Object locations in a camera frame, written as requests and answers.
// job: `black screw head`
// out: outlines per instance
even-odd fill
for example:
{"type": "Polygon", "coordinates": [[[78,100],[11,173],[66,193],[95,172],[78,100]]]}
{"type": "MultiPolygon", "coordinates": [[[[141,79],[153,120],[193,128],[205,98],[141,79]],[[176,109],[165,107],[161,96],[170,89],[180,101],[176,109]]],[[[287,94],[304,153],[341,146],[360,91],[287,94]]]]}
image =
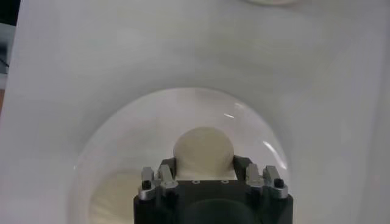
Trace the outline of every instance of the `black screw head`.
{"type": "Polygon", "coordinates": [[[142,181],[142,190],[149,190],[152,188],[152,182],[150,180],[142,181]]]}
{"type": "Polygon", "coordinates": [[[280,178],[276,178],[274,179],[274,186],[276,188],[283,188],[285,186],[285,182],[280,178]]]}

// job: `bolt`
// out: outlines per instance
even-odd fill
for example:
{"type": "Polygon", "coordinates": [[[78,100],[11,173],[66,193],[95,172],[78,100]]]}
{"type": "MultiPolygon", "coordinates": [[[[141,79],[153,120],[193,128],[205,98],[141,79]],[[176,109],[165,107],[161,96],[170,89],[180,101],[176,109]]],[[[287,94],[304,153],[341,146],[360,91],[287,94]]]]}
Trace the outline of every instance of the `bolt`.
{"type": "Polygon", "coordinates": [[[142,181],[142,190],[149,190],[152,188],[152,182],[150,180],[142,181]]]}
{"type": "Polygon", "coordinates": [[[280,178],[276,178],[274,179],[274,186],[276,188],[283,188],[285,186],[285,182],[280,178]]]}

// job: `silver clamp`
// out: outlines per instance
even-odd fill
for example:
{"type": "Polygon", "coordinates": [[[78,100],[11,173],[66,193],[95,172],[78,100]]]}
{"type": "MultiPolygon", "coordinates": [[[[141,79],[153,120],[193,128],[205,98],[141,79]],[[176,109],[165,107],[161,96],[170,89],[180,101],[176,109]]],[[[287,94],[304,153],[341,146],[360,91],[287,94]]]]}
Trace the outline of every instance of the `silver clamp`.
{"type": "Polygon", "coordinates": [[[266,168],[263,169],[263,178],[265,180],[266,186],[271,188],[271,195],[273,198],[287,198],[287,185],[280,178],[278,170],[275,166],[266,166],[266,168]]]}
{"type": "Polygon", "coordinates": [[[264,180],[260,177],[256,164],[251,163],[246,167],[245,181],[252,189],[259,190],[260,192],[262,191],[264,180]]]}
{"type": "Polygon", "coordinates": [[[151,200],[156,197],[156,186],[154,184],[154,172],[151,167],[144,167],[141,173],[142,185],[138,188],[140,200],[151,200]]]}
{"type": "Polygon", "coordinates": [[[158,176],[161,179],[160,187],[161,192],[164,197],[166,197],[169,193],[176,193],[176,187],[179,183],[176,180],[173,180],[172,173],[169,169],[168,165],[161,165],[158,170],[158,176]]]}

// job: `white surface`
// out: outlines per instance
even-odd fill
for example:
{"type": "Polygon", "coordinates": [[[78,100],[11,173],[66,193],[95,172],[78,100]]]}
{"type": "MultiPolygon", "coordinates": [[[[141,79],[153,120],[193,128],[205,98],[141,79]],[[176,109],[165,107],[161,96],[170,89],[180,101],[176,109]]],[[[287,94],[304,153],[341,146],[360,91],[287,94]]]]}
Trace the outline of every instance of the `white surface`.
{"type": "Polygon", "coordinates": [[[1,223],[65,224],[73,167],[98,127],[144,94],[201,86],[275,130],[296,223],[364,224],[364,211],[385,224],[367,206],[387,205],[388,176],[377,186],[368,174],[387,168],[389,111],[375,117],[388,15],[385,0],[23,1],[0,120],[1,223]]]}
{"type": "Polygon", "coordinates": [[[144,166],[157,170],[161,160],[173,157],[175,143],[182,134],[204,126],[222,130],[236,155],[248,156],[259,169],[276,166],[289,184],[283,150],[269,126],[252,109],[209,89],[169,89],[126,105],[88,141],[75,167],[70,223],[88,223],[91,195],[104,179],[124,170],[140,174],[144,166]]]}
{"type": "Polygon", "coordinates": [[[297,0],[247,0],[248,2],[254,4],[262,4],[262,5],[284,5],[291,4],[296,2],[297,0]]]}

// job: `round object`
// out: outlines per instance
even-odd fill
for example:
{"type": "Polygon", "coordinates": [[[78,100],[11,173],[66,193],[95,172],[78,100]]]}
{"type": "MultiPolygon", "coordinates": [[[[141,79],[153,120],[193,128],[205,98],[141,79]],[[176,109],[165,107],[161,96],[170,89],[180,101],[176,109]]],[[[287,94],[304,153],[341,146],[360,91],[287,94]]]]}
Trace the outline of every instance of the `round object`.
{"type": "Polygon", "coordinates": [[[149,190],[152,187],[152,182],[150,180],[142,181],[142,190],[149,190]]]}
{"type": "Polygon", "coordinates": [[[174,147],[177,176],[221,177],[233,169],[234,150],[229,138],[213,127],[199,127],[182,135],[174,147]]]}
{"type": "Polygon", "coordinates": [[[285,182],[282,179],[277,178],[274,180],[274,186],[277,188],[283,188],[285,186],[285,182]]]}

